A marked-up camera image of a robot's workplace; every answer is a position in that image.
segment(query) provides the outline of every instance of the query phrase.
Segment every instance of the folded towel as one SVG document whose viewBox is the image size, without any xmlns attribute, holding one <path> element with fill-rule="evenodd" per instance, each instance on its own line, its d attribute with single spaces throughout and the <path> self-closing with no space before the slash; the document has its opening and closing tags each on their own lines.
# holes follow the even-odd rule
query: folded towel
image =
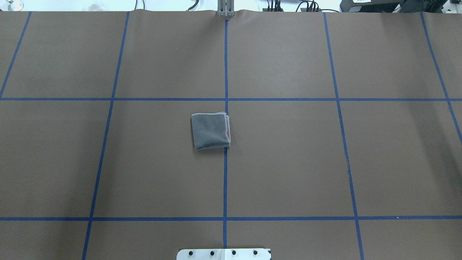
<svg viewBox="0 0 462 260">
<path fill-rule="evenodd" d="M 191 123 L 196 150 L 230 146 L 230 117 L 225 112 L 193 114 Z"/>
</svg>

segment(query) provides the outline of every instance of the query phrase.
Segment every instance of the black cable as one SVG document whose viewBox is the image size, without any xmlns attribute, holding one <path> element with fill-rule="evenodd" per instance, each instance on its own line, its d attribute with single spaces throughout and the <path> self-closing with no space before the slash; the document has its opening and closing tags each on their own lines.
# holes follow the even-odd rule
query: black cable
<svg viewBox="0 0 462 260">
<path fill-rule="evenodd" d="M 319 9 L 319 4 L 316 3 L 315 1 L 308 1 L 308 0 L 300 0 L 300 1 L 301 1 L 301 2 L 300 2 L 300 4 L 298 5 L 298 7 L 297 7 L 297 9 L 295 10 L 295 12 L 298 11 L 298 9 L 300 8 L 300 6 L 301 6 L 303 3 L 306 3 L 306 11 L 307 11 L 307 12 L 310 12 L 310 11 L 308 11 L 308 9 L 312 9 L 311 12 L 315 12 L 316 9 Z"/>
<path fill-rule="evenodd" d="M 313 11 L 314 11 L 314 9 L 315 9 L 315 6 L 316 6 L 316 5 L 315 5 L 315 2 L 314 2 L 314 1 L 313 1 L 313 2 L 311 2 L 311 5 L 310 5 L 310 7 L 309 7 L 309 8 L 307 8 L 307 9 L 306 9 L 306 11 L 307 11 L 307 12 L 313 12 Z"/>
<path fill-rule="evenodd" d="M 334 10 L 334 9 L 318 9 L 318 10 L 316 10 L 315 12 L 319 12 L 319 11 L 334 11 L 334 12 L 339 12 L 339 11 Z"/>
<path fill-rule="evenodd" d="M 297 9 L 295 10 L 295 12 L 298 11 L 298 9 L 300 8 L 300 6 L 301 6 L 303 3 L 306 3 L 306 8 L 308 9 L 308 5 L 309 5 L 308 1 L 302 1 L 302 2 L 300 2 L 300 4 L 298 5 L 298 7 L 297 7 Z"/>
<path fill-rule="evenodd" d="M 190 8 L 187 9 L 187 11 L 193 9 L 194 7 L 197 6 L 197 4 L 199 4 L 199 0 L 196 0 L 196 2 L 193 4 L 193 6 L 191 6 Z"/>
<path fill-rule="evenodd" d="M 281 9 L 281 0 L 276 0 L 276 3 L 274 5 L 274 11 L 275 12 L 282 12 Z"/>
</svg>

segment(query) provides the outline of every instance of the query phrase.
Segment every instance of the blue tape line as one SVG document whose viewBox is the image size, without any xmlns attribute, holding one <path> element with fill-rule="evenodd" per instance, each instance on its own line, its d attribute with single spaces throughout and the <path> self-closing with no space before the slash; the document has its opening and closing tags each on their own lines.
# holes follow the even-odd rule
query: blue tape line
<svg viewBox="0 0 462 260">
<path fill-rule="evenodd" d="M 225 112 L 228 114 L 228 19 L 225 20 Z M 228 247 L 228 148 L 223 155 L 223 248 Z"/>
<path fill-rule="evenodd" d="M 0 98 L 3 101 L 110 101 L 111 98 Z M 337 101 L 336 98 L 114 98 L 115 101 Z M 446 102 L 447 99 L 399 99 L 399 98 L 339 98 L 340 101 L 430 101 Z"/>
<path fill-rule="evenodd" d="M 3 92 L 5 91 L 6 83 L 8 82 L 8 78 L 10 77 L 11 70 L 13 69 L 13 64 L 14 64 L 14 61 L 16 60 L 16 55 L 18 54 L 19 47 L 21 46 L 21 43 L 23 41 L 24 34 L 26 33 L 27 25 L 29 24 L 31 15 L 32 15 L 32 12 L 29 12 L 29 15 L 27 15 L 26 23 L 24 24 L 21 37 L 19 37 L 18 44 L 16 45 L 16 49 L 14 50 L 13 58 L 11 59 L 10 66 L 8 67 L 8 71 L 6 72 L 5 79 L 3 80 L 3 85 L 1 86 L 0 98 L 3 96 Z"/>
<path fill-rule="evenodd" d="M 115 98 L 116 101 L 224 101 L 220 98 Z"/>
<path fill-rule="evenodd" d="M 335 221 L 335 220 L 419 220 L 419 219 L 462 219 L 462 215 L 428 215 L 428 216 L 339 216 L 339 217 L 227 217 L 227 221 Z M 0 221 L 89 221 L 89 217 L 0 217 Z M 94 217 L 92 221 L 223 221 L 223 217 Z"/>
<path fill-rule="evenodd" d="M 446 101 L 446 99 L 339 98 L 340 101 Z"/>
<path fill-rule="evenodd" d="M 448 102 L 449 111 L 451 112 L 452 120 L 454 121 L 454 125 L 456 126 L 456 131 L 459 136 L 459 141 L 462 144 L 462 134 L 459 129 L 459 124 L 457 123 L 456 115 L 454 114 L 454 110 L 452 110 L 451 101 L 449 99 L 448 91 L 446 90 L 446 85 L 443 81 L 443 76 L 441 75 L 441 71 L 439 70 L 438 62 L 436 61 L 435 53 L 433 52 L 432 43 L 430 42 L 430 37 L 428 36 L 427 25 L 425 23 L 424 13 L 420 12 L 420 18 L 422 19 L 422 25 L 424 26 L 425 37 L 427 38 L 428 48 L 430 49 L 430 53 L 432 55 L 433 63 L 435 63 L 435 68 L 438 73 L 439 81 L 441 83 L 441 87 L 443 88 L 444 96 L 446 97 L 446 101 Z"/>
<path fill-rule="evenodd" d="M 229 98 L 229 101 L 336 101 L 335 98 Z"/>
<path fill-rule="evenodd" d="M 344 149 L 345 157 L 346 157 L 346 160 L 347 160 L 346 163 L 347 163 L 347 167 L 348 167 L 348 178 L 350 180 L 350 193 L 351 193 L 351 200 L 352 200 L 352 203 L 353 203 L 353 213 L 354 213 L 354 216 L 356 218 L 355 219 L 355 224 L 356 224 L 356 235 L 358 237 L 359 255 L 361 257 L 361 260 L 364 260 L 363 242 L 362 242 L 362 239 L 361 239 L 361 231 L 359 229 L 358 209 L 356 207 L 356 198 L 355 198 L 355 195 L 354 195 L 354 187 L 353 187 L 353 178 L 352 178 L 352 175 L 351 175 L 350 158 L 348 156 L 348 146 L 346 144 L 347 139 L 345 138 L 345 128 L 344 128 L 344 125 L 343 125 L 342 110 L 341 110 L 341 107 L 340 107 L 339 91 L 338 91 L 338 87 L 337 87 L 337 78 L 335 76 L 334 59 L 333 59 L 333 56 L 332 56 L 332 47 L 331 47 L 331 44 L 330 44 L 329 28 L 328 28 L 328 24 L 327 24 L 327 16 L 326 16 L 326 13 L 322 13 L 322 14 L 324 16 L 324 26 L 325 26 L 325 29 L 326 29 L 327 46 L 328 46 L 328 50 L 329 50 L 329 59 L 330 59 L 330 68 L 331 68 L 331 71 L 332 71 L 332 79 L 334 81 L 335 98 L 337 99 L 337 111 L 339 113 L 340 130 L 342 132 L 342 140 L 343 140 L 343 149 Z"/>
<path fill-rule="evenodd" d="M 93 221 L 222 221 L 222 217 L 94 217 Z"/>
<path fill-rule="evenodd" d="M 359 220 L 462 219 L 462 216 L 363 216 Z"/>
<path fill-rule="evenodd" d="M 110 101 L 111 98 L 1 98 L 4 101 Z"/>
<path fill-rule="evenodd" d="M 355 217 L 228 217 L 228 221 L 326 221 L 355 219 Z"/>
<path fill-rule="evenodd" d="M 101 148 L 101 156 L 99 157 L 99 165 L 98 165 L 98 172 L 97 172 L 97 175 L 96 175 L 95 189 L 93 191 L 93 199 L 91 201 L 90 220 L 88 221 L 87 232 L 86 232 L 86 236 L 85 236 L 84 250 L 83 250 L 83 253 L 82 253 L 82 260 L 85 260 L 85 258 L 86 258 L 86 252 L 87 252 L 87 248 L 88 248 L 88 241 L 90 240 L 91 224 L 93 222 L 93 214 L 95 212 L 96 197 L 97 197 L 97 194 L 98 194 L 98 186 L 99 186 L 99 180 L 100 180 L 100 177 L 101 177 L 101 170 L 103 168 L 104 152 L 106 150 L 106 142 L 108 140 L 109 125 L 110 125 L 110 122 L 111 122 L 112 109 L 114 107 L 114 99 L 116 97 L 117 82 L 118 82 L 118 79 L 119 79 L 120 65 L 121 65 L 121 62 L 122 62 L 123 47 L 124 47 L 124 44 L 125 44 L 125 36 L 127 34 L 128 18 L 129 17 L 130 17 L 130 12 L 127 12 L 127 17 L 125 18 L 125 27 L 123 29 L 122 43 L 121 43 L 120 52 L 119 52 L 119 61 L 117 62 L 117 69 L 115 71 L 114 86 L 112 88 L 112 96 L 111 96 L 111 103 L 109 105 L 108 119 L 106 121 L 106 129 L 104 131 L 103 146 Z"/>
<path fill-rule="evenodd" d="M 89 217 L 0 217 L 0 221 L 88 221 Z"/>
</svg>

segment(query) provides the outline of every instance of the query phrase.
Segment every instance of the black device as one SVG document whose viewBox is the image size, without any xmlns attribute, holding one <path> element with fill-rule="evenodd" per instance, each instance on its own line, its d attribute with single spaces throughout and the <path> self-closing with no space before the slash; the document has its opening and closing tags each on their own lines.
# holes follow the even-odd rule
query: black device
<svg viewBox="0 0 462 260">
<path fill-rule="evenodd" d="M 371 0 L 359 2 L 354 0 L 342 0 L 340 9 L 342 12 L 393 12 L 400 0 Z"/>
<path fill-rule="evenodd" d="M 448 0 L 401 0 L 400 12 L 441 12 Z"/>
</svg>

